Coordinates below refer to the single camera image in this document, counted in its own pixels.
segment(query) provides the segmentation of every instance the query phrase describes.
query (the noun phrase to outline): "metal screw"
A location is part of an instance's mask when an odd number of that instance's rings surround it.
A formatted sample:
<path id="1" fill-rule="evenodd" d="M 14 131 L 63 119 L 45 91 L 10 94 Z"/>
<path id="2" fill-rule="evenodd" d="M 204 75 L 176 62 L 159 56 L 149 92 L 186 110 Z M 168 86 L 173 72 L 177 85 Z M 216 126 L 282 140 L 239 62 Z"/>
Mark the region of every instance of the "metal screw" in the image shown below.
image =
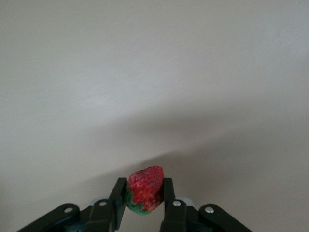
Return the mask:
<path id="1" fill-rule="evenodd" d="M 69 208 L 66 208 L 65 210 L 64 210 L 64 212 L 65 213 L 69 213 L 69 212 L 71 212 L 73 210 L 73 208 L 72 207 L 69 207 Z"/>
<path id="2" fill-rule="evenodd" d="M 214 213 L 214 209 L 211 208 L 211 207 L 209 207 L 209 206 L 207 206 L 207 207 L 205 208 L 205 211 L 206 211 L 207 213 L 209 213 L 209 214 L 213 214 L 213 213 Z"/>
<path id="3" fill-rule="evenodd" d="M 178 207 L 178 206 L 181 206 L 182 204 L 180 203 L 180 201 L 174 201 L 173 205 Z"/>
<path id="4" fill-rule="evenodd" d="M 107 203 L 106 202 L 100 202 L 99 206 L 106 206 Z"/>

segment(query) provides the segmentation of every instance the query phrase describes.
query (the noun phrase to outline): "red strawberry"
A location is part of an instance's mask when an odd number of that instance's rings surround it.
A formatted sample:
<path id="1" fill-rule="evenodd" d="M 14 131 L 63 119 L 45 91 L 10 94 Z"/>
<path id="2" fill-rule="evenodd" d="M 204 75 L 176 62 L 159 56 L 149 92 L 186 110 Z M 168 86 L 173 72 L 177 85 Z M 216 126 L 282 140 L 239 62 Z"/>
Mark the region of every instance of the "red strawberry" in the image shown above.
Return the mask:
<path id="1" fill-rule="evenodd" d="M 151 166 L 133 173 L 126 182 L 126 205 L 139 215 L 146 215 L 163 201 L 163 168 Z"/>

